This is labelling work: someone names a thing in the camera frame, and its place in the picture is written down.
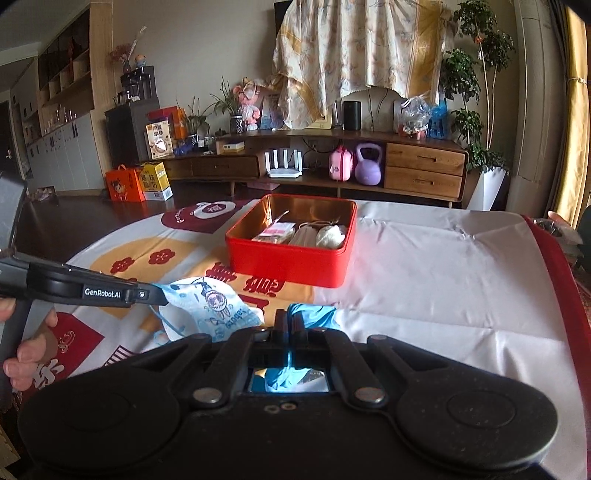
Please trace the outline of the person left hand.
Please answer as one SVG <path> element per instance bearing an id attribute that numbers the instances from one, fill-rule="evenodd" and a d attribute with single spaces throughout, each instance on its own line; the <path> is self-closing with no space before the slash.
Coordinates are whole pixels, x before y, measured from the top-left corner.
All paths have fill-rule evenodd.
<path id="1" fill-rule="evenodd" d="M 22 342 L 16 356 L 3 362 L 2 370 L 15 390 L 23 392 L 31 387 L 36 369 L 46 361 L 49 329 L 57 324 L 56 311 L 51 308 L 47 311 L 44 326 L 38 329 L 38 334 Z"/>

